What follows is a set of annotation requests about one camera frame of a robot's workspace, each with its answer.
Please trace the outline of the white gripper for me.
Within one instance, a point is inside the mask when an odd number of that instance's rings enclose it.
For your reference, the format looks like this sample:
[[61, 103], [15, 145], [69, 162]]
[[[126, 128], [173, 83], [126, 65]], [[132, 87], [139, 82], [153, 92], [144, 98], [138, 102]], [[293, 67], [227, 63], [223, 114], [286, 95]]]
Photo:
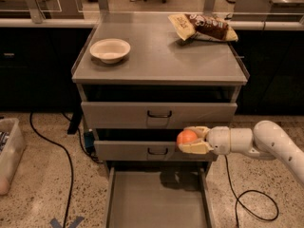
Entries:
[[230, 153], [230, 129], [227, 126], [216, 126], [210, 130], [207, 126], [188, 126], [199, 138], [192, 142], [179, 142], [178, 148], [183, 153], [205, 155], [213, 150], [217, 155]]

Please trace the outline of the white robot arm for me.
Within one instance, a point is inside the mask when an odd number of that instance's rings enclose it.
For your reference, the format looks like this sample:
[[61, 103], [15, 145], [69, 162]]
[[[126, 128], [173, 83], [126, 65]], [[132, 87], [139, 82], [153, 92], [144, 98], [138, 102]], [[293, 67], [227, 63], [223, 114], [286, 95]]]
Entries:
[[304, 151], [276, 123], [258, 122], [251, 128], [189, 126], [177, 137], [177, 148], [187, 154], [239, 153], [252, 159], [278, 159], [304, 186]]

